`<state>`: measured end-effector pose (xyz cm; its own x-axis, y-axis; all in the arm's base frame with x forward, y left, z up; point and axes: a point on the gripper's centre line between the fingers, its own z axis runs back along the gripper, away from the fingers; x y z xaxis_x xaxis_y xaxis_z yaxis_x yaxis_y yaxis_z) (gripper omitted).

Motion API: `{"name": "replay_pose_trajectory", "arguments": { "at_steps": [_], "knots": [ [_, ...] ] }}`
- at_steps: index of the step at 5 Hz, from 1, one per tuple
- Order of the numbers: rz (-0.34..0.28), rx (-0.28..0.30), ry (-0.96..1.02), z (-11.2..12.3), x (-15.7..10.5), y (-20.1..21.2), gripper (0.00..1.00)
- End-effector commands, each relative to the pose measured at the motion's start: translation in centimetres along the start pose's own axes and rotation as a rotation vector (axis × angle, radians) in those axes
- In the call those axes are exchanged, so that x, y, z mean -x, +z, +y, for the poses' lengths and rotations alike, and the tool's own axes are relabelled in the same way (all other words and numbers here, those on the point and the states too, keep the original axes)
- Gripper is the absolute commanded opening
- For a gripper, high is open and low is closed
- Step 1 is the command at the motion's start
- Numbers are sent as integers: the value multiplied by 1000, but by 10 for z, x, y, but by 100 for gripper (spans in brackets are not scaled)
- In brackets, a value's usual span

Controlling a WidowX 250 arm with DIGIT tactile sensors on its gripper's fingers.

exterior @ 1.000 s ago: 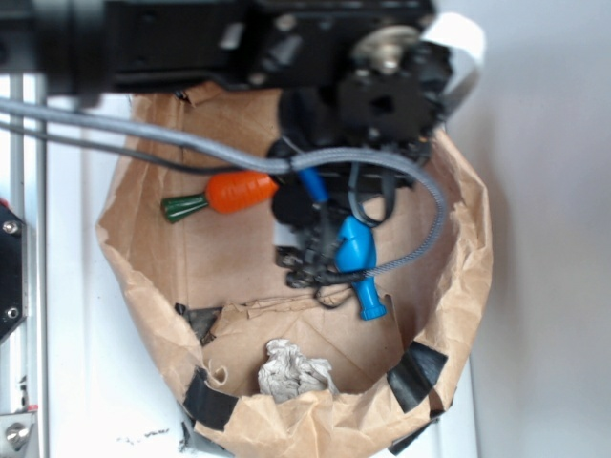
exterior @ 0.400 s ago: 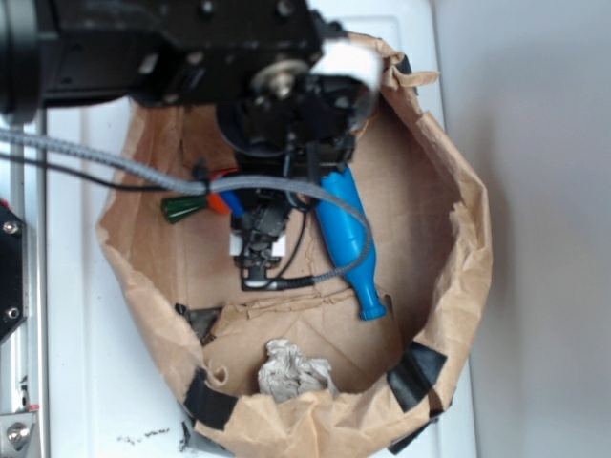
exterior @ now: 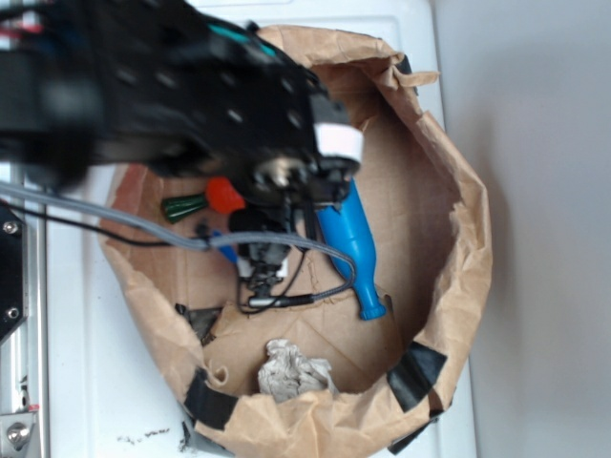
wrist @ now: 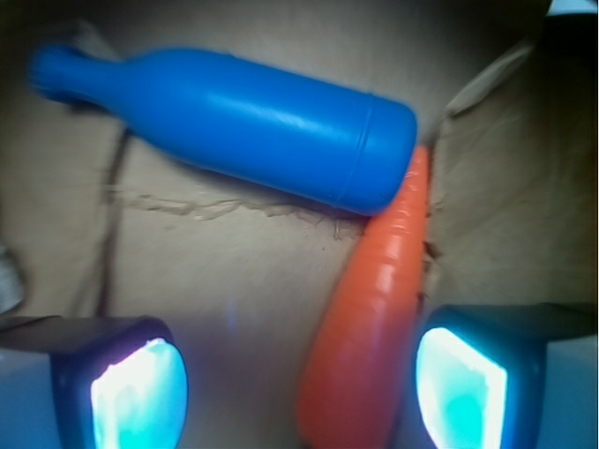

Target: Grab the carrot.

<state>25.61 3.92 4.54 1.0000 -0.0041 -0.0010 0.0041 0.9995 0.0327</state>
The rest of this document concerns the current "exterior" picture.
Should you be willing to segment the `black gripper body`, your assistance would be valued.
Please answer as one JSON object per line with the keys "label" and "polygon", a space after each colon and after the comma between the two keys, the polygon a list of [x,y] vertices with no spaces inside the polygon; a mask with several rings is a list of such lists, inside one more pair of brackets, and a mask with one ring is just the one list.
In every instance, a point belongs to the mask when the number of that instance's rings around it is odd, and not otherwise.
{"label": "black gripper body", "polygon": [[246,207],[231,214],[231,232],[291,234],[302,219],[312,239],[315,211],[341,207],[350,196],[349,185],[361,166],[363,134],[350,124],[339,102],[314,99],[312,109],[313,149],[255,164],[251,183],[238,186]]}

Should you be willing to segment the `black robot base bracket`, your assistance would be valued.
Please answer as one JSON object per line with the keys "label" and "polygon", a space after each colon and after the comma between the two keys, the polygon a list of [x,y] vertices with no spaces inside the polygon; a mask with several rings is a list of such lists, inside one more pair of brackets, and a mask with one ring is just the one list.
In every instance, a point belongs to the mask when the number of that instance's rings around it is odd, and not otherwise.
{"label": "black robot base bracket", "polygon": [[1,344],[27,318],[26,225],[9,204],[1,201]]}

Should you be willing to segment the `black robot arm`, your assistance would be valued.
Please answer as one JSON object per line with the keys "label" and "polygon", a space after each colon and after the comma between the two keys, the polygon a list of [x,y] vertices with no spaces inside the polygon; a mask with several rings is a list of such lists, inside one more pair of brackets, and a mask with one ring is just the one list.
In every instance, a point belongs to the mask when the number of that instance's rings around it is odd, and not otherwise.
{"label": "black robot arm", "polygon": [[225,177],[228,241],[270,296],[299,217],[340,205],[363,137],[309,69],[184,1],[30,1],[1,9],[1,157],[52,189],[94,165]]}

